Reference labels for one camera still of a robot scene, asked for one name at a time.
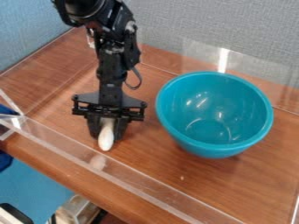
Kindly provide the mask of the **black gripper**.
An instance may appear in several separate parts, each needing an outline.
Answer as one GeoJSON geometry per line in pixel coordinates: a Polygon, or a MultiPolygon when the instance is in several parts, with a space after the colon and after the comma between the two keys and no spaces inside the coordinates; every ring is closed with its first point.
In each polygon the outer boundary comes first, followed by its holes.
{"type": "Polygon", "coordinates": [[[127,72],[120,75],[99,77],[96,92],[74,94],[72,114],[86,117],[88,132],[93,138],[101,130],[100,117],[116,118],[113,126],[115,140],[121,140],[129,121],[143,121],[147,103],[129,97],[123,91],[127,72]]]}

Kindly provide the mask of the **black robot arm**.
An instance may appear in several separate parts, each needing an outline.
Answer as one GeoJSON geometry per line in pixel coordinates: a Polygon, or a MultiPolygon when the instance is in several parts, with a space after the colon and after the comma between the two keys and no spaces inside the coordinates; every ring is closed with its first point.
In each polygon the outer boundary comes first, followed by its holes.
{"type": "Polygon", "coordinates": [[[72,96],[72,114],[84,116],[93,137],[113,121],[115,139],[123,138],[127,125],[145,118],[147,103],[128,96],[127,73],[136,71],[140,50],[136,43],[136,21],[123,0],[50,0],[62,23],[84,27],[94,41],[99,91],[72,96]]]}

